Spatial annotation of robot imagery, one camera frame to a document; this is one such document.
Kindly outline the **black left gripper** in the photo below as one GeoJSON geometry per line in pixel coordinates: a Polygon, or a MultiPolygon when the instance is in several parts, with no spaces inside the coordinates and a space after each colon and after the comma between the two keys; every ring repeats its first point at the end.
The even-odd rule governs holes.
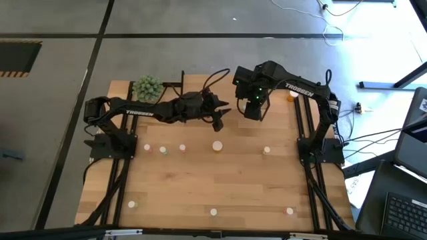
{"type": "Polygon", "coordinates": [[[226,106],[229,103],[220,100],[209,88],[204,89],[201,92],[201,96],[203,98],[201,105],[201,120],[205,123],[211,123],[215,132],[220,131],[223,128],[221,118],[231,111],[231,109],[220,109],[216,111],[216,108],[219,106],[226,106]]]}

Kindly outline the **green potted artificial plant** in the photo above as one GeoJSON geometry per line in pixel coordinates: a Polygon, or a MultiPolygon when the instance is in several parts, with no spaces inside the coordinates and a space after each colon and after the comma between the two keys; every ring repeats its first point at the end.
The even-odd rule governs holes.
{"type": "Polygon", "coordinates": [[[163,93],[163,82],[152,75],[143,75],[133,84],[133,94],[143,103],[156,103],[163,93]]]}

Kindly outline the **power plug strip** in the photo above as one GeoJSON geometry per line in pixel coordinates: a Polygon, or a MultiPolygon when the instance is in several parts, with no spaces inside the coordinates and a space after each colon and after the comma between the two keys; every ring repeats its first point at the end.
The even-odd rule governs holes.
{"type": "Polygon", "coordinates": [[[374,110],[367,107],[366,105],[363,105],[363,104],[357,102],[356,106],[354,107],[354,111],[359,113],[359,114],[364,114],[367,112],[373,112],[374,110]]]}

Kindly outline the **black desk crossbar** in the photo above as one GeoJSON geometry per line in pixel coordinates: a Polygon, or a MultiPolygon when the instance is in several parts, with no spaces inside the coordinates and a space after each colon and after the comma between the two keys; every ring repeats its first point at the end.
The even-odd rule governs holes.
{"type": "Polygon", "coordinates": [[[391,150],[377,157],[343,168],[344,179],[357,177],[371,171],[381,171],[383,176],[390,175],[395,160],[395,152],[395,150],[391,150]]]}

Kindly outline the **white paper sheet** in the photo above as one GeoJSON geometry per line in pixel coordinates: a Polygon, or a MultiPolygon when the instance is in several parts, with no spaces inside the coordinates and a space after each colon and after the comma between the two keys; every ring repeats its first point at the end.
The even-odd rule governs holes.
{"type": "Polygon", "coordinates": [[[373,172],[363,173],[359,176],[345,179],[346,191],[350,204],[360,209],[366,198],[370,183],[373,178],[373,172]]]}

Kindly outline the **black desk leg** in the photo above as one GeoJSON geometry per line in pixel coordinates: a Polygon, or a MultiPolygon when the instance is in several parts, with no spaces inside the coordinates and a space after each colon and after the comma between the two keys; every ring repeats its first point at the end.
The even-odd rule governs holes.
{"type": "Polygon", "coordinates": [[[414,81],[423,75],[427,74],[427,62],[424,62],[415,70],[407,74],[401,80],[395,83],[375,82],[375,81],[361,81],[359,82],[359,88],[361,89],[381,89],[381,90],[402,90],[402,91],[414,91],[419,87],[427,89],[426,84],[415,84],[414,81]]]}
{"type": "Polygon", "coordinates": [[[427,0],[410,0],[410,3],[417,16],[421,20],[427,21],[427,0]]]}

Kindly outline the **dark grey laptop lid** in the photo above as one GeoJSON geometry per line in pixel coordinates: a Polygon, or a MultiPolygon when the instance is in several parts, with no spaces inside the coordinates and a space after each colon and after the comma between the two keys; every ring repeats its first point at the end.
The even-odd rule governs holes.
{"type": "Polygon", "coordinates": [[[396,146],[396,160],[427,179],[427,89],[418,87],[412,98],[396,146]]]}

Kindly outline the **black open laptop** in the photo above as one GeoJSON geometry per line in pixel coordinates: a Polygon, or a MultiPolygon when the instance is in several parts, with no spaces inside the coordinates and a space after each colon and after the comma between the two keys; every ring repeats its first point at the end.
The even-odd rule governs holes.
{"type": "Polygon", "coordinates": [[[388,239],[427,240],[427,183],[390,163],[379,164],[356,228],[388,239]]]}

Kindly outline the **black floor hatch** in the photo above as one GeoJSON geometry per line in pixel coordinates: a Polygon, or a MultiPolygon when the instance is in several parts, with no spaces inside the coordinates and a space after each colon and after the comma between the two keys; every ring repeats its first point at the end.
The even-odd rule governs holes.
{"type": "Polygon", "coordinates": [[[0,40],[0,77],[26,78],[41,47],[41,41],[0,40]]]}

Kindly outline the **wooden shelf with black frame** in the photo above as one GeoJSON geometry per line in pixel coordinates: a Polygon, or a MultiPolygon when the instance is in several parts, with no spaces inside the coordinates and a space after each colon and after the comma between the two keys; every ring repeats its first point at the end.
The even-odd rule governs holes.
{"type": "Polygon", "coordinates": [[[220,94],[229,93],[236,100],[236,110],[245,117],[245,108],[248,101],[262,101],[262,120],[268,112],[271,101],[270,95],[273,88],[266,79],[255,79],[251,71],[238,68],[235,75],[228,75],[229,69],[222,69],[210,76],[185,75],[182,72],[183,89],[199,91],[206,88],[219,90],[220,94]]]}

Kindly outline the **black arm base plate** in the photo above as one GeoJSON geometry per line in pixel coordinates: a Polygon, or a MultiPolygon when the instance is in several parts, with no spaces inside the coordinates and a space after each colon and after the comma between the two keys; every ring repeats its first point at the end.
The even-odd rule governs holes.
{"type": "Polygon", "coordinates": [[[344,164],[343,147],[339,139],[325,138],[321,145],[312,147],[309,138],[297,140],[299,158],[307,163],[344,164]]]}
{"type": "Polygon", "coordinates": [[[137,135],[96,134],[93,140],[84,143],[91,148],[90,157],[94,159],[131,159],[135,155],[137,135]]]}

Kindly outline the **silver metal bracket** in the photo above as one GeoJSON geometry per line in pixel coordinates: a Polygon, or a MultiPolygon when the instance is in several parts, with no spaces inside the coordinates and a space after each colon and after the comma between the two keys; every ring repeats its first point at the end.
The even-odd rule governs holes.
{"type": "Polygon", "coordinates": [[[105,231],[105,237],[142,235],[142,229],[110,229],[105,231]]]}
{"type": "Polygon", "coordinates": [[[313,233],[290,233],[289,239],[299,240],[329,240],[327,235],[313,233]]]}

